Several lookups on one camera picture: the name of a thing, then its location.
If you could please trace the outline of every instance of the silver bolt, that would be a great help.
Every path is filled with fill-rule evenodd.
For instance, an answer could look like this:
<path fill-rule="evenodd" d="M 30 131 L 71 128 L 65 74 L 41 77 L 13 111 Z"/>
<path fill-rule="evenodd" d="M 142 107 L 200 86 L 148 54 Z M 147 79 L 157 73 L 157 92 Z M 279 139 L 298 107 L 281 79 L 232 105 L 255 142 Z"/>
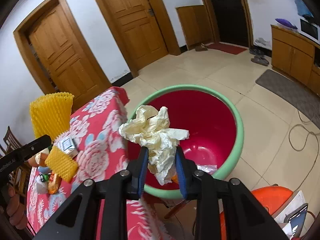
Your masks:
<path fill-rule="evenodd" d="M 128 170 L 122 170 L 122 171 L 120 171 L 120 175 L 121 175 L 122 177 L 128 176 L 129 174 L 130 174 L 130 171 L 128 171 Z"/>
<path fill-rule="evenodd" d="M 202 176 L 203 174 L 204 174 L 204 172 L 201 171 L 201 170 L 196 170 L 195 171 L 195 175 L 198 176 L 198 177 Z"/>
<path fill-rule="evenodd" d="M 92 179 L 86 179 L 83 183 L 86 187 L 89 187 L 93 184 L 93 180 Z"/>
<path fill-rule="evenodd" d="M 240 180 L 237 178 L 232 178 L 230 182 L 232 185 L 239 185 L 240 184 Z"/>

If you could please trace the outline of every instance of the yellow mesh foam sleeve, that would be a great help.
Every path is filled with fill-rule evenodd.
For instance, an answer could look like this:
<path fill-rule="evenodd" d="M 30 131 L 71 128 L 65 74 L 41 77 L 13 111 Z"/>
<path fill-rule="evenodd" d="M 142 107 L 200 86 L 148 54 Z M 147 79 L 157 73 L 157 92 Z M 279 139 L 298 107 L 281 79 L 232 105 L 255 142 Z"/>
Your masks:
<path fill-rule="evenodd" d="M 54 141 L 70 128 L 74 95 L 59 92 L 41 96 L 30 103 L 30 116 L 36 138 L 48 134 Z"/>
<path fill-rule="evenodd" d="M 78 169 L 78 164 L 56 146 L 52 147 L 44 163 L 66 182 L 70 182 Z"/>

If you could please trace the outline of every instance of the door frame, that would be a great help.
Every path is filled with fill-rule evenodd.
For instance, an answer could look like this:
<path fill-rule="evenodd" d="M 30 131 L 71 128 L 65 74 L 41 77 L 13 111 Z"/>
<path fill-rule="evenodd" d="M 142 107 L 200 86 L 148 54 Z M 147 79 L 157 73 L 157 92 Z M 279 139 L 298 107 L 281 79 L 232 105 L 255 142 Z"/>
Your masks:
<path fill-rule="evenodd" d="M 109 6 L 105 3 L 104 0 L 96 0 L 97 5 L 113 35 L 113 37 L 116 40 L 116 43 L 127 62 L 131 73 L 134 77 L 138 76 L 138 71 L 136 64 L 131 57 L 129 53 L 129 49 L 127 45 L 124 42 L 124 39 L 121 35 L 121 32 L 117 26 L 116 21 L 113 19 L 111 11 L 109 9 Z M 155 13 L 156 20 L 158 22 L 160 31 L 162 33 L 162 36 L 164 38 L 164 43 L 167 46 L 168 52 L 171 55 L 178 56 L 181 54 L 180 47 L 178 45 L 178 41 L 176 38 L 176 35 L 173 31 L 173 27 L 170 21 L 170 18 L 168 16 L 168 12 L 164 6 L 164 3 L 162 0 L 149 0 L 150 5 Z"/>
<path fill-rule="evenodd" d="M 64 12 L 67 20 L 76 36 L 80 46 L 84 50 L 85 55 L 88 57 L 89 62 L 92 64 L 92 67 L 97 72 L 97 74 L 102 78 L 102 81 L 111 87 L 111 83 L 106 77 L 105 73 L 101 69 L 97 59 L 94 57 L 92 51 L 90 50 L 87 42 L 85 41 L 82 33 L 76 24 L 76 21 L 70 11 L 70 8 L 67 4 L 66 0 L 44 0 L 41 4 L 39 4 L 13 31 L 13 36 L 17 43 L 20 54 L 29 69 L 32 77 L 42 90 L 44 94 L 55 93 L 55 89 L 44 75 L 44 72 L 40 68 L 35 56 L 33 55 L 31 48 L 28 43 L 27 30 L 48 10 L 53 7 L 61 5 L 62 11 Z"/>
<path fill-rule="evenodd" d="M 215 42 L 220 41 L 220 34 L 218 28 L 217 18 L 214 12 L 214 7 L 211 0 L 202 0 L 205 8 L 207 9 L 207 13 L 211 22 L 212 35 L 214 37 Z M 244 16 L 247 25 L 247 33 L 248 33 L 248 47 L 251 48 L 253 46 L 253 31 L 252 31 L 252 22 L 249 10 L 248 0 L 241 0 L 242 7 L 244 9 Z"/>

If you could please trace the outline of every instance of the round plastic tub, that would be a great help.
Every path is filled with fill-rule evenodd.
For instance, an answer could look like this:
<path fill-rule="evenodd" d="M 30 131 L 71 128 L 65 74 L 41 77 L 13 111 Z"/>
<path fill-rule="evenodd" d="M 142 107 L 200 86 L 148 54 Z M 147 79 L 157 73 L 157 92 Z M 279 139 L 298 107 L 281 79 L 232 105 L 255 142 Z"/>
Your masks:
<path fill-rule="evenodd" d="M 225 179 L 236 166 L 243 147 L 244 131 L 240 114 L 224 95 L 207 87 L 177 85 L 159 90 L 138 106 L 168 108 L 170 128 L 189 130 L 189 139 L 180 141 L 187 159 L 199 165 L 216 164 L 216 179 Z M 135 118 L 135 111 L 129 119 Z M 140 145 L 128 142 L 129 159 L 136 159 Z M 148 170 L 144 190 L 156 197 L 179 199 L 179 185 L 161 186 Z"/>

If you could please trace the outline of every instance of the human hand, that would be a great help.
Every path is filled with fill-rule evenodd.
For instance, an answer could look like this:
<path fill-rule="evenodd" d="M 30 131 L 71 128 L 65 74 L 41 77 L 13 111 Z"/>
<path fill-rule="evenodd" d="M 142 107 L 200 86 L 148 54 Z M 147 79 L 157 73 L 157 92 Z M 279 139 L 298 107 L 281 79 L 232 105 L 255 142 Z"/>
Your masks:
<path fill-rule="evenodd" d="M 19 201 L 19 195 L 15 193 L 12 186 L 8 186 L 8 194 L 10 200 L 7 206 L 7 214 L 10 217 L 9 221 L 11 225 L 17 229 L 23 229 L 27 226 L 28 220 L 24 214 L 25 207 Z M 0 207 L 0 212 L 3 213 L 4 209 Z"/>

